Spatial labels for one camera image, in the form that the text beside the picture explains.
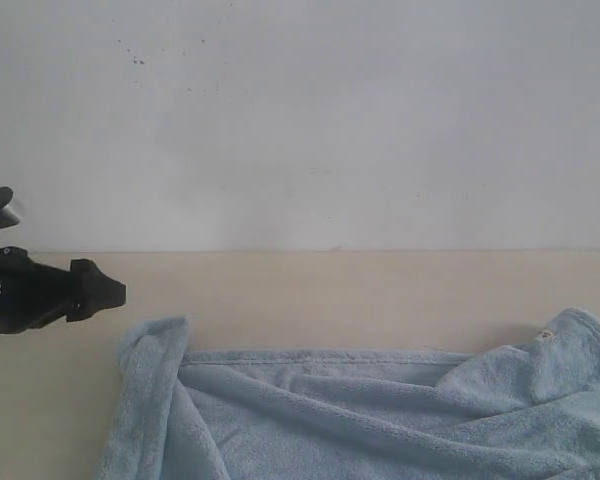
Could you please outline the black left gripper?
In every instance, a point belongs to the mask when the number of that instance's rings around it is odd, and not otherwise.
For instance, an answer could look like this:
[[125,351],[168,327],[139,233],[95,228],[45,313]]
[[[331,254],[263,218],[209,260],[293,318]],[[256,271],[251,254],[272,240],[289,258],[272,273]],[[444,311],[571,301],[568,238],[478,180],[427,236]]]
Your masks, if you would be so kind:
[[70,270],[34,262],[26,250],[0,248],[0,334],[43,328],[66,315],[83,321],[126,304],[126,286],[89,259]]

